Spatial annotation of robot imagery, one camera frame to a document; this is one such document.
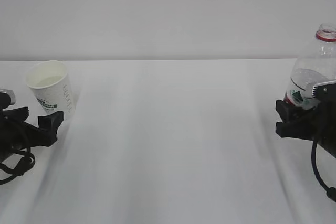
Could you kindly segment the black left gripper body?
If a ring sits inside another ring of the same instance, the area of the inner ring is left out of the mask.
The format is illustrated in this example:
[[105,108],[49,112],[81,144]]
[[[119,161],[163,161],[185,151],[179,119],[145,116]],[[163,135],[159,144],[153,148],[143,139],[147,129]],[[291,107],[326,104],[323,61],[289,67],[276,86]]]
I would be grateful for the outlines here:
[[56,140],[50,140],[38,127],[4,116],[1,125],[1,162],[13,155],[14,150],[38,146],[50,147]]

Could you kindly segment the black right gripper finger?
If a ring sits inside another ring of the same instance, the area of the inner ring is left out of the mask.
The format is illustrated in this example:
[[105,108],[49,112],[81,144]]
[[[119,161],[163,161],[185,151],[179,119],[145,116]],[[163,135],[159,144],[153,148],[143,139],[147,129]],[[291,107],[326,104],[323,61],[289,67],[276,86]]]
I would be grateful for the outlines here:
[[285,100],[277,100],[275,109],[281,119],[276,124],[295,124],[309,122],[309,110],[304,110],[302,107],[294,106],[290,103],[287,103]]

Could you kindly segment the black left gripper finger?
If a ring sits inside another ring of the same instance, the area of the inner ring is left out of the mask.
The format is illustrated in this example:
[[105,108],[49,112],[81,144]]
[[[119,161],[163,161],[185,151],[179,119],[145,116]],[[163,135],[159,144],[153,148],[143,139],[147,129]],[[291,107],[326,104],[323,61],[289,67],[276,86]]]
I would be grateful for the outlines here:
[[13,119],[19,122],[25,122],[29,117],[29,108],[27,106],[12,110],[4,110],[3,115],[8,119]]
[[64,121],[63,111],[56,111],[46,116],[39,116],[38,117],[38,128],[45,135],[47,135],[50,140],[56,140],[57,131],[63,121]]

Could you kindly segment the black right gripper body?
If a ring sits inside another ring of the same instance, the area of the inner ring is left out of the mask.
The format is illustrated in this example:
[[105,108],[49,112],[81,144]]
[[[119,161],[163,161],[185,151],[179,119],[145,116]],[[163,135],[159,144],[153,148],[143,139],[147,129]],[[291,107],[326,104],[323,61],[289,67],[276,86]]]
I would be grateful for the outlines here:
[[321,102],[308,109],[309,122],[295,124],[276,124],[276,133],[282,138],[297,138],[314,141],[335,156],[335,103]]

